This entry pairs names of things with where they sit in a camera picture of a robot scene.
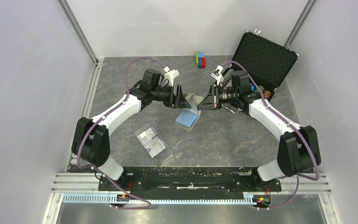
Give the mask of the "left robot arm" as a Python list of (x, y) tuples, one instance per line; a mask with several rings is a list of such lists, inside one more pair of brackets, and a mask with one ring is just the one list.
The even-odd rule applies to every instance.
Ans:
[(168, 68), (164, 71), (161, 74), (157, 70), (147, 69), (142, 80), (136, 82), (116, 104), (91, 119), (82, 117), (78, 120), (71, 151), (78, 160), (86, 162), (85, 165), (80, 164), (80, 168), (96, 167), (110, 178), (110, 184), (116, 190), (123, 190), (127, 186), (124, 168), (110, 155), (110, 136), (113, 132), (153, 101), (162, 102), (169, 108), (190, 108), (182, 86), (173, 86), (179, 71)]

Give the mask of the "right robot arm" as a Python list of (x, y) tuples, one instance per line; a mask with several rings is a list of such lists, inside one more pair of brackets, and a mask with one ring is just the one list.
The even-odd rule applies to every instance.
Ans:
[(275, 178), (291, 177), (321, 164), (317, 133), (312, 126), (301, 126), (278, 112), (262, 92), (252, 90), (245, 71), (234, 71), (228, 87), (224, 87), (221, 72), (220, 66), (212, 72), (216, 82), (198, 109), (218, 110), (230, 104), (263, 124), (279, 141), (277, 158), (259, 166), (250, 178), (255, 190), (265, 189)]

